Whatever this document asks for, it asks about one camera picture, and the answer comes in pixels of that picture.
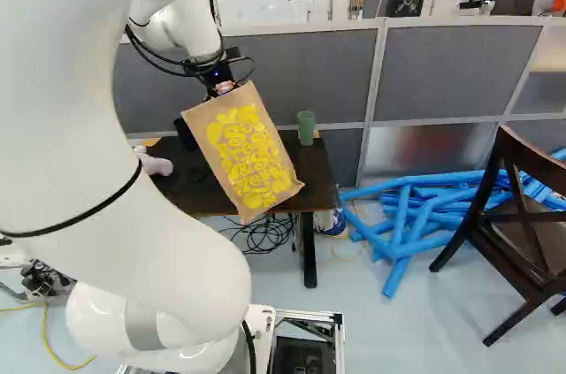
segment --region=table leg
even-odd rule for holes
[[[317,256],[315,254],[315,230],[312,212],[301,213],[301,226],[304,286],[315,288],[317,286]]]

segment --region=gray partition panel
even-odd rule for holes
[[[513,113],[562,113],[566,109],[566,72],[531,72]]]
[[[363,122],[376,29],[226,38],[256,60],[251,79],[276,125],[296,124],[298,111],[318,123]],[[247,66],[234,66],[236,75]]]
[[[374,126],[363,176],[476,169],[484,162],[495,127],[495,123]]]
[[[354,187],[360,160],[362,129],[325,130],[320,131],[320,135],[325,140],[334,180],[341,187]]]
[[[540,29],[390,28],[374,119],[502,114]]]
[[[521,120],[508,122],[507,125],[527,141],[547,152],[566,147],[566,119]]]
[[[181,60],[183,51],[162,54]],[[127,134],[174,130],[180,113],[200,103],[206,91],[195,79],[179,78],[149,65],[131,44],[121,44],[114,65],[114,104]]]

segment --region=metal partition frame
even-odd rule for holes
[[[516,104],[518,97],[524,84],[528,78],[529,71],[536,58],[536,53],[539,50],[539,38],[535,42],[531,55],[526,61],[522,73],[516,82],[515,89],[510,95],[509,100],[505,106],[505,109],[501,114],[494,116],[474,116],[474,117],[452,117],[452,118],[411,118],[411,119],[395,119],[395,120],[373,120],[374,112],[376,110],[376,102],[379,94],[379,77],[381,75],[381,68],[383,66],[384,54],[386,51],[386,39],[388,31],[394,28],[404,28],[404,27],[467,27],[467,26],[533,26],[541,27],[539,38],[542,35],[542,29],[544,27],[551,26],[563,26],[566,27],[566,21],[564,19],[551,18],[551,19],[541,19],[541,18],[527,18],[527,17],[508,17],[508,16],[492,16],[492,17],[453,17],[453,18],[404,18],[404,19],[386,19],[385,25],[379,30],[378,46],[381,48],[376,48],[376,57],[374,59],[374,72],[372,73],[373,80],[371,83],[372,88],[369,92],[368,98],[368,109],[366,111],[366,122],[364,123],[363,130],[363,141],[361,148],[360,163],[358,165],[357,176],[356,176],[356,186],[359,187],[363,178],[365,168],[367,166],[367,156],[369,150],[369,139],[371,128],[374,126],[450,126],[454,124],[480,124],[480,125],[503,125],[510,122],[513,126],[513,121],[519,120],[545,120],[545,119],[566,119],[566,113],[525,113],[525,114],[514,114],[512,113],[513,107]],[[493,128],[493,132],[483,149],[483,155],[479,159],[476,168],[483,165],[487,159],[489,152],[492,147],[494,134],[496,128]]]
[[[473,117],[450,117],[450,118],[411,118],[411,119],[395,119],[395,120],[373,120],[376,108],[376,101],[379,95],[379,85],[381,79],[381,70],[386,52],[386,41],[388,32],[392,29],[404,27],[467,27],[467,26],[534,26],[534,27],[566,27],[566,21],[558,18],[527,18],[527,17],[453,17],[453,18],[404,18],[404,19],[365,19],[350,20],[340,22],[326,22],[320,24],[306,25],[286,25],[286,26],[266,26],[266,27],[232,27],[222,28],[222,33],[226,37],[238,37],[249,35],[273,35],[273,34],[300,34],[310,32],[333,32],[347,31],[359,29],[378,29],[375,48],[373,52],[373,63],[371,66],[370,83],[367,92],[367,104],[363,122],[341,122],[341,123],[324,123],[317,124],[317,129],[324,131],[340,131],[340,130],[356,130],[361,133],[361,146],[359,149],[359,161],[356,170],[356,186],[359,186],[366,166],[366,157],[368,153],[368,141],[371,128],[374,126],[429,126],[429,125],[453,125],[453,124],[492,124],[503,125],[507,122],[525,121],[525,120],[553,120],[566,119],[566,113],[513,113],[513,107],[520,96],[524,84],[531,70],[539,42],[536,42],[531,55],[528,57],[526,64],[522,69],[522,73],[516,82],[515,89],[507,101],[506,107],[502,113],[490,116],[473,116]],[[278,125],[278,129],[289,130],[296,129],[296,125]],[[145,138],[166,136],[175,134],[174,131],[162,131],[154,133],[128,134],[128,138]],[[335,145],[339,145],[338,140],[333,139]],[[489,154],[493,135],[486,141],[483,150],[482,160],[485,160]]]

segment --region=yellow print on bag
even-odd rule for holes
[[[220,113],[206,136],[222,158],[222,169],[251,209],[269,208],[276,194],[291,187],[291,176],[275,141],[259,121],[255,104]]]

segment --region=green cup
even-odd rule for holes
[[[303,146],[312,146],[315,137],[315,114],[312,111],[297,113],[299,123],[299,140]]]

